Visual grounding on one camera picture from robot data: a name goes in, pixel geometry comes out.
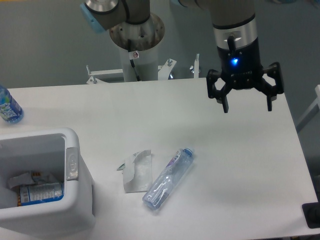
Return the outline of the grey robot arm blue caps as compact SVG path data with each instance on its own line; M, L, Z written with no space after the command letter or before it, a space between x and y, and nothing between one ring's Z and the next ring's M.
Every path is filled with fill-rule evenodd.
M221 70L210 69L207 94L228 112L231 90L256 89L266 96L267 109L284 92L278 62L261 64L252 0L180 0L185 8L207 10L213 27ZM157 46L164 36L162 21L151 12L148 0L84 0L80 10L97 33L109 31L113 42L124 50L124 79L140 82L158 79L157 66L142 61L142 52Z

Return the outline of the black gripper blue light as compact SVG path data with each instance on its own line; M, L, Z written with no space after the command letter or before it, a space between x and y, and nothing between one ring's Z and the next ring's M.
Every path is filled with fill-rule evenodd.
M216 99L219 104L222 104L224 113L228 113L227 95L232 89L262 89L262 92L266 95L267 110L271 112L273 101L277 99L278 95L284 93L284 81L280 63L273 62L263 69L260 59L259 40L257 38L242 47L236 47L234 38L228 38L226 43L226 49L217 48L218 56L221 60L221 72L210 69L207 73L208 97ZM273 79L274 85L262 80L263 74ZM216 87L218 79L222 79L224 82L224 86L221 89Z

